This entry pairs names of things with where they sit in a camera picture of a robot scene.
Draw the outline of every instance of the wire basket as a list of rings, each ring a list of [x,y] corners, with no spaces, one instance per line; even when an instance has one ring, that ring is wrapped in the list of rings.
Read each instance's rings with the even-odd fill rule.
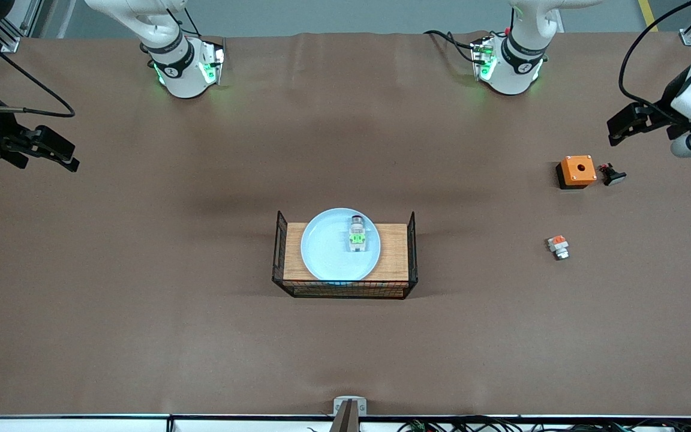
[[[319,281],[285,279],[287,221],[277,213],[277,237],[274,245],[274,272],[271,281],[295,298],[377,298],[402,300],[417,285],[417,246],[414,237],[414,212],[407,224],[407,279],[405,281]]]

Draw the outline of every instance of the table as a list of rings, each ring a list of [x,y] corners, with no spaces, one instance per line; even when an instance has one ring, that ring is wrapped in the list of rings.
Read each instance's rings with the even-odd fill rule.
[[[137,41],[22,41],[16,61],[77,117],[21,120],[82,165],[0,161],[0,413],[316,413],[360,394],[372,413],[691,415],[691,159],[664,131],[606,140],[633,37],[558,35],[518,97],[429,36],[231,39],[225,87],[194,100]],[[657,98],[690,59],[648,36],[626,82]],[[60,108],[1,64],[0,98]],[[578,154],[629,178],[560,191]],[[410,298],[271,283],[277,210],[337,206],[415,211]]]

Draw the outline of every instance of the round plate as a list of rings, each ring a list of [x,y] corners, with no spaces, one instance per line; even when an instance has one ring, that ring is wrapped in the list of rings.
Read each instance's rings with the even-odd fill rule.
[[[351,216],[364,221],[367,249],[351,252],[348,231]],[[361,281],[380,257],[380,235],[363,213],[350,208],[331,208],[319,213],[305,227],[300,241],[302,262],[319,281]]]

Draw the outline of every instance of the wooden board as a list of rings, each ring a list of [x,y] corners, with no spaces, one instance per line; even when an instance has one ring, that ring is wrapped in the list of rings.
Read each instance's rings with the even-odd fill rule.
[[[315,281],[316,278],[305,268],[300,255],[300,240],[308,222],[287,224],[286,256],[284,257],[284,278]],[[407,225],[375,224],[380,233],[380,258],[372,273],[362,281],[407,281]]]

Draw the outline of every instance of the gray floor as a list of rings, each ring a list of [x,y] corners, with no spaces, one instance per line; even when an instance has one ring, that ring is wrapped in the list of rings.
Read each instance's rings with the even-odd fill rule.
[[[58,33],[67,3],[57,2],[44,36]],[[188,6],[200,32],[229,38],[304,32],[422,33],[431,28],[467,33],[501,30],[510,17],[507,2],[493,0],[191,0]],[[636,0],[606,0],[592,8],[562,11],[562,17],[568,32],[636,32],[644,28]],[[78,0],[65,37],[117,38],[132,37],[132,33]]]

